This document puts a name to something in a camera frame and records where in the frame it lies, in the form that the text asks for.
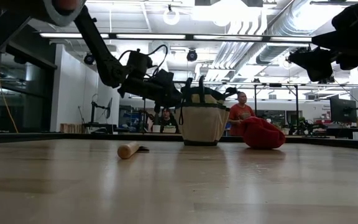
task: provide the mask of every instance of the desk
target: desk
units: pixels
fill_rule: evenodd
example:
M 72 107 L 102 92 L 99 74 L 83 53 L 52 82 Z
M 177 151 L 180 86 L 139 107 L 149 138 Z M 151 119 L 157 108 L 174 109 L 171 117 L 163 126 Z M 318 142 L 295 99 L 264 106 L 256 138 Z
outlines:
M 112 134 L 111 124 L 99 124 L 99 123 L 85 123 L 82 125 L 85 129 L 87 128 L 106 128 L 108 134 Z
M 353 139 L 354 132 L 358 132 L 358 128 L 326 128 L 326 135 L 336 138 Z
M 128 142 L 0 144 L 0 224 L 358 223 L 357 149 Z

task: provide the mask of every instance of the ceiling light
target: ceiling light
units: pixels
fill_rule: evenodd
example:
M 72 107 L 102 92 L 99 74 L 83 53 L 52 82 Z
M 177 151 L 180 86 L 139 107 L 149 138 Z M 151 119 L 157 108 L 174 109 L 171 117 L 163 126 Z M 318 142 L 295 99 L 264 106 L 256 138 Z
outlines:
M 271 37 L 270 41 L 311 43 L 311 37 Z
M 52 39 L 82 39 L 80 33 L 40 33 L 41 37 L 52 38 Z M 109 34 L 100 34 L 104 39 L 109 38 Z
M 168 18 L 168 13 L 174 13 L 175 15 L 173 16 L 173 18 Z M 179 11 L 177 11 L 176 9 L 166 9 L 164 11 L 164 14 L 162 15 L 162 19 L 164 20 L 164 23 L 168 24 L 168 25 L 176 25 L 179 20 L 180 20 L 180 15 L 179 15 Z
M 262 37 L 244 35 L 194 35 L 195 40 L 261 41 Z
M 267 43 L 269 47 L 309 47 L 309 44 L 301 43 Z
M 125 1 L 125 0 L 87 0 L 86 3 L 96 3 L 96 4 L 152 4 L 152 5 L 167 5 L 171 4 L 172 6 L 181 6 L 183 3 L 181 1 Z
M 181 52 L 181 53 L 185 53 L 188 51 L 188 47 L 179 47 L 179 46 L 171 46 L 169 49 L 171 51 Z
M 175 39 L 183 40 L 186 35 L 182 34 L 117 34 L 118 39 Z

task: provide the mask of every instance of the red shirt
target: red shirt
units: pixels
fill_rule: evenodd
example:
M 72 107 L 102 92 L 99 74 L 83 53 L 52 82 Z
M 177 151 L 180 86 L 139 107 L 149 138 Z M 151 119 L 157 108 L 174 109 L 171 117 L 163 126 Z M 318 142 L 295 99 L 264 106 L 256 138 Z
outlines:
M 244 105 L 241 107 L 240 105 L 236 104 L 230 108 L 230 115 L 229 119 L 233 121 L 243 120 L 250 116 L 255 116 L 254 111 L 248 105 Z M 242 136 L 240 132 L 240 127 L 238 124 L 231 124 L 230 127 L 230 135 L 231 136 Z

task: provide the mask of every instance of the security camera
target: security camera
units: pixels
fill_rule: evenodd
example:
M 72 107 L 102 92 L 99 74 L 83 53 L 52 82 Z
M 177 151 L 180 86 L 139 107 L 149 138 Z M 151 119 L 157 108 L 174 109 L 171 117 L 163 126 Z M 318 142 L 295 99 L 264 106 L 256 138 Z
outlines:
M 94 63 L 94 56 L 92 55 L 91 52 L 87 53 L 85 58 L 84 58 L 84 63 L 87 65 L 93 65 Z
M 197 60 L 197 53 L 195 49 L 190 49 L 187 53 L 187 61 L 194 62 Z

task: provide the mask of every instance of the bag handle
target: bag handle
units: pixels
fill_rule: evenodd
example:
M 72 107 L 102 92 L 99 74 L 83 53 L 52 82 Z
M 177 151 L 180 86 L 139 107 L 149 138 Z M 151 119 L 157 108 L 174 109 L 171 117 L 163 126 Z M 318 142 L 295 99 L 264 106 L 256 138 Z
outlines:
M 191 83 L 193 83 L 193 78 L 188 78 L 186 80 L 186 85 L 183 93 L 183 99 L 186 100 L 187 103 L 193 102 L 191 100 L 191 94 L 190 94 Z
M 199 89 L 199 96 L 200 96 L 200 103 L 205 103 L 205 88 L 204 88 L 204 79 L 205 76 L 200 76 L 200 80 L 198 80 L 198 89 Z
M 185 100 L 187 103 L 193 102 L 191 100 L 191 94 L 190 94 L 190 87 L 192 82 L 193 82 L 193 78 L 188 78 L 186 80 L 185 88 L 183 89 L 183 98 L 181 99 L 181 105 L 180 105 L 179 125 L 183 125 L 183 104 Z

